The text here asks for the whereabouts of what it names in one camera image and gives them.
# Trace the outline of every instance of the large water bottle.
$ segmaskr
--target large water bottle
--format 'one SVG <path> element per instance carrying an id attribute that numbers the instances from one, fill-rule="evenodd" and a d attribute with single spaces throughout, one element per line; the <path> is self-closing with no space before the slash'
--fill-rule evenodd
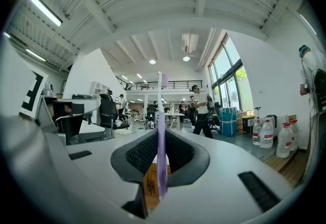
<path id="1" fill-rule="evenodd" d="M 291 120 L 290 121 L 290 129 L 292 130 L 293 132 L 293 135 L 292 135 L 292 144 L 291 144 L 291 147 L 290 147 L 290 151 L 295 151 L 298 147 L 298 140 L 299 140 L 299 129 L 296 125 L 297 123 L 297 120 Z"/>
<path id="2" fill-rule="evenodd" d="M 267 119 L 260 132 L 260 147 L 271 148 L 273 146 L 274 126 L 271 119 Z"/>
<path id="3" fill-rule="evenodd" d="M 277 157 L 286 158 L 289 156 L 292 136 L 293 132 L 290 129 L 290 124 L 284 123 L 278 137 L 279 142 L 276 148 Z"/>
<path id="4" fill-rule="evenodd" d="M 257 119 L 257 122 L 254 125 L 253 128 L 253 144 L 254 145 L 260 145 L 260 132 L 261 132 L 262 124 L 260 123 L 260 120 Z"/>

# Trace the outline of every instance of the blue barrel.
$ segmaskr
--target blue barrel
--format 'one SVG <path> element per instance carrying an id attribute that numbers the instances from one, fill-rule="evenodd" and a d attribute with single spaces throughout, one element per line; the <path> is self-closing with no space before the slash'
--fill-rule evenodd
<path id="1" fill-rule="evenodd" d="M 236 111 L 236 107 L 220 108 L 220 131 L 222 135 L 236 135 Z"/>

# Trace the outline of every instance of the wooden floor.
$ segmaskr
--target wooden floor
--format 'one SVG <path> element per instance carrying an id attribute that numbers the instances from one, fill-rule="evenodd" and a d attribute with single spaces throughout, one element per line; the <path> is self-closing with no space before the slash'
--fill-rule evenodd
<path id="1" fill-rule="evenodd" d="M 300 184 L 308 163 L 308 153 L 302 151 L 290 152 L 290 155 L 281 159 L 273 155 L 264 163 L 279 172 L 292 187 Z"/>

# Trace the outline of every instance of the tube light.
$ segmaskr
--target tube light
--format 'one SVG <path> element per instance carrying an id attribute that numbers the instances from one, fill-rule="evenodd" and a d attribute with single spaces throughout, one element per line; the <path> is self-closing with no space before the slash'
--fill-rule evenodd
<path id="1" fill-rule="evenodd" d="M 31 52 L 29 49 L 26 49 L 26 51 L 34 56 L 36 56 L 38 59 L 45 61 L 45 59 L 41 58 L 39 55 L 36 55 L 35 53 Z"/>
<path id="2" fill-rule="evenodd" d="M 57 26 L 62 24 L 62 21 L 59 20 L 55 14 L 44 4 L 41 0 L 31 0 L 50 20 L 52 20 Z"/>
<path id="3" fill-rule="evenodd" d="M 309 25 L 309 27 L 312 29 L 312 31 L 317 35 L 316 31 L 312 28 L 312 26 L 309 24 L 309 22 L 303 17 L 303 15 L 300 15 L 301 18 L 305 20 L 305 22 Z"/>

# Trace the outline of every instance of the white t-shirt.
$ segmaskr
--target white t-shirt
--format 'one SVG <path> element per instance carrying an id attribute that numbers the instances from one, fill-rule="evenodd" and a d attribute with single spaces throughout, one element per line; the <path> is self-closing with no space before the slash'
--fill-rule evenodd
<path id="1" fill-rule="evenodd" d="M 119 103 L 121 103 L 121 104 L 119 105 L 119 109 L 122 109 L 122 108 L 123 108 L 124 99 L 123 99 L 123 98 L 120 98 Z"/>
<path id="2" fill-rule="evenodd" d="M 318 51 L 306 53 L 302 58 L 301 64 L 301 84 L 308 85 L 310 96 L 314 95 L 314 76 L 317 69 L 326 70 L 326 58 Z M 310 116 L 316 114 L 314 109 L 313 98 L 310 100 Z"/>
<path id="3" fill-rule="evenodd" d="M 208 109 L 207 109 L 207 98 L 204 92 L 200 92 L 198 95 L 198 103 L 205 103 L 204 106 L 199 106 L 198 108 L 198 113 L 199 114 L 207 114 L 208 113 Z"/>

